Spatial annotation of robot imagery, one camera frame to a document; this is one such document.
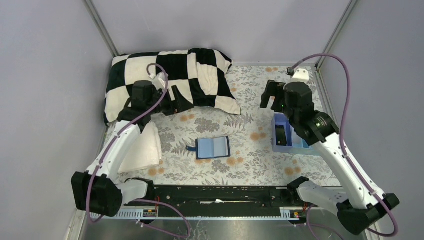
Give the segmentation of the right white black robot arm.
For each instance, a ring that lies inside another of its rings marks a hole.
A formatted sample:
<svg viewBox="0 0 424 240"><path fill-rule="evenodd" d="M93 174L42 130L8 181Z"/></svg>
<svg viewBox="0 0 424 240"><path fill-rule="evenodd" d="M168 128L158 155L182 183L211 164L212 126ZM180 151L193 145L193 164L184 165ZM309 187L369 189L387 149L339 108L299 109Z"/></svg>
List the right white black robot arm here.
<svg viewBox="0 0 424 240"><path fill-rule="evenodd" d="M400 204L394 193L385 193L365 173L340 139L340 130L333 119L315 109L307 84L269 80L261 96L261 108L267 108L270 97L274 97L271 110L285 115L295 133L320 154L345 191L337 193L299 177L287 186L295 200L331 212L356 236Z"/></svg>

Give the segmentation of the blue leather card holder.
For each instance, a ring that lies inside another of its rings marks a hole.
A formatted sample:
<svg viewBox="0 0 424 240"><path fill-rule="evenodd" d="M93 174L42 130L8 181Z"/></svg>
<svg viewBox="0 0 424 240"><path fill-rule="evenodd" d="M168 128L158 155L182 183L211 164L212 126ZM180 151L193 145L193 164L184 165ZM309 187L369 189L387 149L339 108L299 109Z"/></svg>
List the blue leather card holder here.
<svg viewBox="0 0 424 240"><path fill-rule="evenodd" d="M186 146L189 152L194 152L197 160L227 158L231 156L230 141L228 136L199 138L195 146Z"/></svg>

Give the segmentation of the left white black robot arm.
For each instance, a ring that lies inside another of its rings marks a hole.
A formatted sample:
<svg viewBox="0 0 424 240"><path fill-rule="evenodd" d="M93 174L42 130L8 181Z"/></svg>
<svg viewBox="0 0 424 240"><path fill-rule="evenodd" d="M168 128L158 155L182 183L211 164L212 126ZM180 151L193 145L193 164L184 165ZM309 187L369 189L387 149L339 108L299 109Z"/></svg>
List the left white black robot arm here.
<svg viewBox="0 0 424 240"><path fill-rule="evenodd" d="M138 177L115 184L113 179L136 140L160 143L159 135L154 132L152 115L169 116L191 108L193 105L176 85L164 90L148 80L136 81L132 95L118 114L113 136L94 162L84 172L75 172L71 178L76 208L87 214L114 217L123 205L137 199L156 200L152 180Z"/></svg>

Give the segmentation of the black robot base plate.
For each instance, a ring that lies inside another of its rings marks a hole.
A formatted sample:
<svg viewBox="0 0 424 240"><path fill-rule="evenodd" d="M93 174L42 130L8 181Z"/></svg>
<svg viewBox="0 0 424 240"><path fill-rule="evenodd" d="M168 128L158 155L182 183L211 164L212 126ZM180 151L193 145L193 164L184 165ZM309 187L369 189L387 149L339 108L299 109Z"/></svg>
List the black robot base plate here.
<svg viewBox="0 0 424 240"><path fill-rule="evenodd" d="M277 186L207 186L207 185L156 185L147 200L159 204L137 202L129 207L168 208L171 205L182 214L212 214L227 216L259 213L268 209L295 208L300 211L310 206L286 187Z"/></svg>

